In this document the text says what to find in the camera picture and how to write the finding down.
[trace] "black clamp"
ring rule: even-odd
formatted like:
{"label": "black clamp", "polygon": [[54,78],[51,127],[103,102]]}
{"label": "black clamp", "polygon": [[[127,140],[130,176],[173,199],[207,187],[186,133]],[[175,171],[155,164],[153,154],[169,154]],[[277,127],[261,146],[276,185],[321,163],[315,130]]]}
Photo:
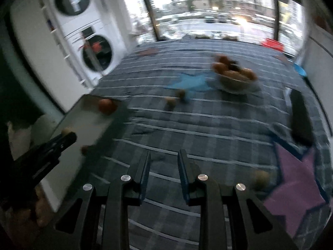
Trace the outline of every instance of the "black clamp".
{"label": "black clamp", "polygon": [[95,188],[87,183],[64,201],[56,216],[37,238],[34,250],[91,250],[96,247],[101,205],[105,205],[101,250],[129,250],[127,206],[145,198],[150,153],[144,151],[127,174]]}
{"label": "black clamp", "polygon": [[232,249],[297,250],[290,236],[244,184],[225,186],[202,174],[185,150],[178,169],[186,204],[201,206],[199,250],[227,250],[224,205],[227,205]]}
{"label": "black clamp", "polygon": [[61,153],[76,142],[77,136],[70,132],[61,134],[33,147],[17,160],[9,162],[5,176],[0,178],[0,204],[4,210],[9,207],[26,206],[34,194],[35,186],[59,163]]}

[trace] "bread roll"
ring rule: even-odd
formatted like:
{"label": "bread roll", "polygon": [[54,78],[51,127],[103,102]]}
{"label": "bread roll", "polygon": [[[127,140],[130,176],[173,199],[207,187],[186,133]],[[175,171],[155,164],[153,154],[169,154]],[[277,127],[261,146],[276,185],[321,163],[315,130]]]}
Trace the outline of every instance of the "bread roll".
{"label": "bread roll", "polygon": [[217,62],[220,62],[220,63],[223,63],[223,64],[226,64],[227,66],[230,65],[230,60],[229,58],[226,56],[226,55],[223,55],[223,54],[218,54],[216,56],[216,61]]}
{"label": "bread roll", "polygon": [[227,76],[227,77],[230,77],[234,80],[249,81],[249,79],[247,77],[243,76],[242,74],[240,74],[237,71],[231,71],[231,70],[225,71],[225,72],[223,72],[223,75]]}
{"label": "bread roll", "polygon": [[229,70],[228,66],[223,63],[213,63],[211,67],[218,74],[223,74],[224,71]]}
{"label": "bread roll", "polygon": [[255,81],[258,79],[257,75],[250,69],[245,69],[245,68],[241,69],[239,73],[249,78],[251,81]]}

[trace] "metal screw head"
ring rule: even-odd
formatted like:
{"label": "metal screw head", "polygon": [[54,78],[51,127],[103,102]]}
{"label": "metal screw head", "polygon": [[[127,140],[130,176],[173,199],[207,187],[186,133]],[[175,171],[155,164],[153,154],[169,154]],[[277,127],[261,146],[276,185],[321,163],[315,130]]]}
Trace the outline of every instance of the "metal screw head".
{"label": "metal screw head", "polygon": [[130,175],[122,175],[120,179],[122,181],[129,181],[130,180]]}
{"label": "metal screw head", "polygon": [[244,184],[242,184],[242,183],[238,183],[238,184],[236,185],[236,189],[237,189],[237,190],[240,190],[240,191],[244,191],[244,190],[246,189],[246,187],[245,187]]}
{"label": "metal screw head", "polygon": [[93,186],[90,183],[83,185],[83,189],[85,191],[90,191],[92,188],[93,188]]}
{"label": "metal screw head", "polygon": [[208,176],[205,175],[205,174],[200,174],[200,175],[198,176],[198,179],[199,179],[199,180],[202,180],[202,181],[205,181],[205,180],[208,180]]}

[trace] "car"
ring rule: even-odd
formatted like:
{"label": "car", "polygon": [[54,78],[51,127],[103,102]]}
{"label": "car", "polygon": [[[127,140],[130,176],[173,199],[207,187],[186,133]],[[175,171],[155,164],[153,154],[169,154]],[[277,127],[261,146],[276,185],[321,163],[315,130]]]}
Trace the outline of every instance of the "car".
{"label": "car", "polygon": [[171,23],[172,23],[172,24],[177,24],[178,21],[179,21],[179,20],[178,20],[178,18],[176,18],[176,17],[171,19]]}
{"label": "car", "polygon": [[228,18],[227,18],[227,14],[219,14],[219,15],[217,16],[217,20],[218,20],[218,22],[220,22],[220,23],[227,23],[227,20],[228,20]]}
{"label": "car", "polygon": [[232,17],[232,18],[231,18],[231,23],[232,23],[232,24],[239,25],[239,21],[238,21],[238,19],[235,18],[235,17]]}
{"label": "car", "polygon": [[215,18],[211,17],[211,16],[206,16],[205,17],[205,22],[208,23],[208,24],[213,24],[213,23],[215,23]]}

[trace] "black object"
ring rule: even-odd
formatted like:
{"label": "black object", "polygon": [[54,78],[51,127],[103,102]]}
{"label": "black object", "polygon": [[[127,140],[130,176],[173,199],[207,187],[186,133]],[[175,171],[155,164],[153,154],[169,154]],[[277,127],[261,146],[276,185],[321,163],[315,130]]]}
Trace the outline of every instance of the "black object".
{"label": "black object", "polygon": [[129,250],[127,206],[140,206],[145,197],[150,153],[144,151],[127,175],[95,188],[81,187],[64,201],[56,216],[37,238],[33,250],[91,250],[96,248],[101,205],[105,204],[102,250]]}
{"label": "black object", "polygon": [[304,146],[312,146],[314,142],[312,125],[301,92],[291,89],[289,93],[291,104],[291,136],[295,142]]}
{"label": "black object", "polygon": [[245,185],[225,186],[201,174],[185,150],[178,169],[186,204],[201,206],[199,250],[227,250],[224,205],[228,207],[232,248],[297,250],[283,227]]}
{"label": "black object", "polygon": [[34,194],[35,186],[59,163],[61,153],[76,142],[70,132],[33,147],[17,160],[4,159],[6,172],[0,178],[0,205],[4,210],[25,207]]}
{"label": "black object", "polygon": [[[106,70],[111,63],[112,60],[112,48],[109,44],[108,40],[100,35],[95,35],[89,39],[87,39],[91,49],[93,50],[99,64],[101,65],[103,70]],[[87,49],[83,48],[82,51],[83,61],[93,71],[98,71],[88,56]]]}
{"label": "black object", "polygon": [[238,65],[238,62],[235,61],[235,60],[231,60],[230,61],[230,66],[229,66],[229,70],[239,72],[240,71],[240,67]]}
{"label": "black object", "polygon": [[90,26],[84,30],[82,30],[82,35],[84,36],[84,38],[86,39],[87,37],[90,37],[94,34],[94,30],[93,28]]}
{"label": "black object", "polygon": [[76,16],[88,8],[90,0],[54,0],[54,3],[62,14]]}

